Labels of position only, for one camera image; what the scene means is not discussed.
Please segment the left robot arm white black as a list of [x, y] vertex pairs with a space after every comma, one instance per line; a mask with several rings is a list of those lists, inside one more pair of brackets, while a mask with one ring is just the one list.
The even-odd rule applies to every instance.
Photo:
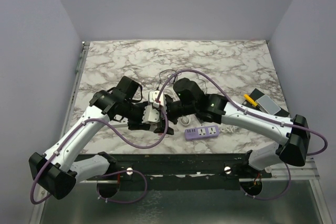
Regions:
[[95, 93], [81, 118], [51, 148], [42, 154], [33, 153], [28, 160], [33, 178], [30, 200], [33, 204], [41, 203], [34, 199], [35, 187], [41, 186], [49, 196], [65, 198], [76, 183], [95, 176], [110, 179], [116, 172], [116, 161], [107, 153], [99, 153], [83, 162], [76, 161], [77, 156], [87, 143], [104, 126], [115, 130], [111, 122], [116, 116], [127, 119], [129, 129], [150, 130], [163, 118], [157, 102], [156, 91], [149, 93], [148, 101], [142, 102], [133, 97], [142, 86], [124, 76], [116, 87]]

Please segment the white power strip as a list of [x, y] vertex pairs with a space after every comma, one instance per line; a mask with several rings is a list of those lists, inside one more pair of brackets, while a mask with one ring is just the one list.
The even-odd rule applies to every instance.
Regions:
[[115, 128], [128, 127], [128, 120], [110, 121], [109, 124]]

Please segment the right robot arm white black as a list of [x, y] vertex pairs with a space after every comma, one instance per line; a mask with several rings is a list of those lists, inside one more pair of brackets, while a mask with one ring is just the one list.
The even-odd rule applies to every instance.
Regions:
[[260, 170], [281, 162], [297, 167], [305, 165], [310, 141], [305, 117], [296, 115], [291, 119], [270, 115], [223, 95], [205, 94], [196, 82], [188, 78], [177, 81], [173, 90], [178, 101], [160, 91], [153, 102], [155, 108], [165, 108], [169, 120], [195, 114], [205, 122], [237, 126], [274, 141], [247, 153], [247, 161], [241, 164], [241, 171], [246, 177], [254, 177]]

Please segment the purple power strip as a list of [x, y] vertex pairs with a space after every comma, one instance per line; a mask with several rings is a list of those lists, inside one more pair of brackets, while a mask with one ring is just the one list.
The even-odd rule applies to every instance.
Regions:
[[215, 138], [219, 136], [219, 128], [216, 125], [213, 126], [201, 126], [191, 129], [186, 129], [184, 132], [185, 139], [187, 141], [204, 140], [208, 138]]

